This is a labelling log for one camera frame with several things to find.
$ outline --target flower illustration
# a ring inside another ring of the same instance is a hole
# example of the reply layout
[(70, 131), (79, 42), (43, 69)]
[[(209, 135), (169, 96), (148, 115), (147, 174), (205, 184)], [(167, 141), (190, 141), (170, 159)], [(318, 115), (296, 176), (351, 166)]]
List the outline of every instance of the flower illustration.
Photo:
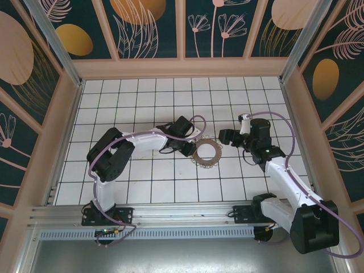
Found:
[(193, 36), (195, 37), (195, 47), (196, 47), (196, 53), (197, 57), (200, 57), (200, 54), (198, 54), (198, 48), (197, 48), (197, 40), (196, 40), (196, 33), (200, 31), (209, 30), (211, 28), (211, 25), (208, 24), (208, 20), (205, 15), (197, 15), (196, 18), (194, 15), (190, 15), (188, 17), (189, 25), (191, 26), (191, 29), (193, 31)]
[(212, 18), (212, 32), (211, 32), (211, 58), (214, 56), (214, 30), (215, 30), (215, 18), (216, 10), (218, 7), (223, 6), (237, 6), (249, 3), (250, 0), (212, 0), (212, 4), (215, 6), (214, 14)]
[(9, 120), (3, 113), (0, 114), (0, 147), (9, 148), (11, 146), (11, 138), (14, 135), (16, 119), (9, 115)]
[(224, 56), (225, 39), (246, 35), (247, 28), (245, 25), (244, 15), (231, 15), (226, 21), (226, 14), (218, 17), (218, 26), (220, 27), (222, 37), (221, 57)]

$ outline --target gold circle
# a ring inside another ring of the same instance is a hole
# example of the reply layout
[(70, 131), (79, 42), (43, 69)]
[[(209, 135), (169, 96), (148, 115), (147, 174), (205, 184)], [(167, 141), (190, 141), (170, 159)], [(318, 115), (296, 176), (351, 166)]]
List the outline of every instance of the gold circle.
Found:
[(283, 30), (298, 30), (306, 22), (317, 0), (274, 0), (272, 5), (273, 23)]
[(75, 24), (63, 24), (56, 31), (69, 53), (77, 56), (85, 56), (92, 52), (92, 40), (87, 32), (79, 26)]
[(146, 12), (148, 10), (151, 12), (156, 21), (166, 10), (166, 0), (110, 0), (111, 6), (124, 21), (131, 24), (147, 24), (148, 19), (144, 19), (142, 22), (145, 15), (142, 13), (139, 2)]
[(331, 59), (321, 60), (313, 73), (313, 94), (319, 100), (326, 100), (334, 93), (339, 81), (339, 67)]
[(24, 84), (33, 71), (32, 40), (18, 21), (2, 11), (0, 37), (0, 78), (9, 84)]

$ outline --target enclosure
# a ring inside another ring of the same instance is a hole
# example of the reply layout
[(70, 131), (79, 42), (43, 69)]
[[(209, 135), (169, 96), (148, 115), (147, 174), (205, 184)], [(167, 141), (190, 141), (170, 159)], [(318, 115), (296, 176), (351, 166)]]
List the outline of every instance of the enclosure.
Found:
[[(241, 129), (240, 114), (288, 119), (290, 165), (364, 237), (363, 18), (363, 0), (3, 1), (2, 272), (363, 272), (362, 257), (258, 245), (259, 225), (235, 224), (232, 207), (256, 195), (288, 201), (250, 153), (218, 139)], [(88, 152), (110, 128), (142, 132), (194, 115), (206, 119), (196, 143), (217, 145), (196, 154), (221, 158), (204, 168), (178, 151), (134, 153), (114, 197), (137, 229), (115, 250), (98, 248), (99, 229), (81, 224), (94, 198)], [(288, 154), (285, 122), (260, 118)], [(331, 251), (357, 249), (340, 225)]]

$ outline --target white grid mat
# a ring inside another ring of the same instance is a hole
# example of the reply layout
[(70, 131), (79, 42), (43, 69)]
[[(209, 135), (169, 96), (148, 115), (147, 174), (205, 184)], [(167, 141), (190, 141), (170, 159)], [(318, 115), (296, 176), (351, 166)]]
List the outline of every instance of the white grid mat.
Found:
[[(86, 155), (111, 127), (121, 132), (139, 132), (156, 125), (202, 115), (207, 120), (205, 135), (215, 138), (222, 129), (240, 129), (239, 114), (275, 111), (289, 118), (278, 78), (211, 77), (149, 78), (87, 81), (59, 179), (55, 204), (82, 205), (92, 199), (92, 179)], [(285, 153), (292, 139), (284, 121), (271, 115), (272, 142)], [(202, 122), (195, 125), (202, 128)], [(209, 149), (199, 150), (208, 156)], [(252, 163), (250, 154), (246, 154)], [(296, 146), (291, 166), (309, 185)], [(197, 167), (179, 152), (157, 151), (135, 154), (117, 179), (117, 204), (251, 200), (272, 192), (285, 198), (275, 182), (258, 166), (243, 161), (242, 150), (223, 145), (222, 158), (212, 169)]]

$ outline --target ventilated metal strip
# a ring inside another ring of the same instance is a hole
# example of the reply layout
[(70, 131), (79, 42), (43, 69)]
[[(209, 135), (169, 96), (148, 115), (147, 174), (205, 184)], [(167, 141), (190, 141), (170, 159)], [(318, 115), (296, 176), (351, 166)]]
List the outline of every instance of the ventilated metal strip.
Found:
[[(95, 240), (96, 229), (75, 230), (42, 230), (41, 241), (71, 241)], [(194, 228), (157, 228), (136, 229), (126, 239), (204, 239), (204, 238), (252, 238), (253, 226), (239, 227), (194, 227)], [(128, 230), (118, 234), (108, 234), (100, 239), (117, 239), (124, 236)]]

